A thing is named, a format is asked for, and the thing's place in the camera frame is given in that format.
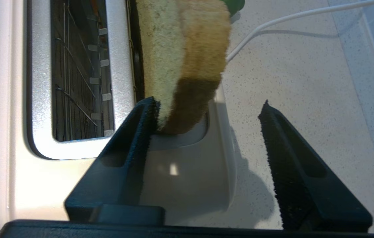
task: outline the speckled countertop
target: speckled countertop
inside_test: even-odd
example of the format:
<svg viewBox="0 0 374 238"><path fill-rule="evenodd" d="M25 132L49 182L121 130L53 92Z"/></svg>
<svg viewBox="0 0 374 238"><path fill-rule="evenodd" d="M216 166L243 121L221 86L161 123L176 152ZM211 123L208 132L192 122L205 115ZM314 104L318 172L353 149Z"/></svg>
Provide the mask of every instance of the speckled countertop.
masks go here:
<svg viewBox="0 0 374 238"><path fill-rule="evenodd" d="M241 15L233 18L230 49L259 24L327 5L326 0L249 0ZM338 32L345 32L353 39L352 27L339 24L343 15L317 15L274 26L228 64L223 86L237 154L237 192L228 211L199 217L188 225L281 228L257 118L266 99L296 126L374 217L373 127L367 125L371 105L362 103L362 95L369 94L362 89L365 81L357 84L353 74L364 64L356 63L359 59L351 63L350 40L342 34L338 37ZM367 51L358 42L353 42L354 49Z"/></svg>

